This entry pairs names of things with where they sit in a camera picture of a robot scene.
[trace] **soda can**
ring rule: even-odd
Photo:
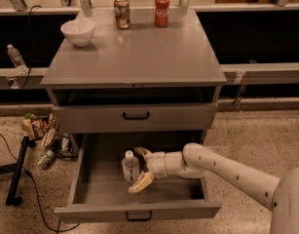
[[[168,25],[169,0],[156,0],[155,24],[157,27]]]
[[[114,13],[118,28],[123,29],[130,27],[131,20],[129,0],[114,0]]]

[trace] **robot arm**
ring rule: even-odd
[[[185,145],[183,152],[151,153],[142,147],[134,150],[144,157],[148,172],[141,173],[129,193],[141,191],[154,178],[169,175],[198,178],[210,170],[273,212],[271,234],[299,234],[299,168],[278,178],[222,157],[197,143]]]

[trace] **white bottle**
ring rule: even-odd
[[[29,69],[25,65],[24,60],[22,59],[19,50],[14,48],[12,44],[9,44],[7,46],[7,49],[8,49],[7,54],[11,58],[17,72],[19,74],[27,74]]]
[[[135,183],[139,177],[139,162],[137,157],[133,156],[132,151],[126,152],[126,157],[122,161],[124,178],[130,184]]]
[[[55,153],[51,149],[49,149],[38,162],[38,166],[42,169],[47,169],[50,166],[50,164],[53,162],[55,157],[56,157]]]

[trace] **drawer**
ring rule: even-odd
[[[67,133],[188,131],[211,127],[217,104],[55,106]]]
[[[138,194],[129,194],[121,167],[126,150],[134,146],[175,151],[198,138],[195,132],[85,135],[68,204],[55,214],[66,223],[214,217],[221,205],[208,200],[203,179],[156,179]]]

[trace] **white bowl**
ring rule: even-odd
[[[89,19],[74,19],[64,23],[60,30],[71,43],[82,47],[93,39],[94,22]]]

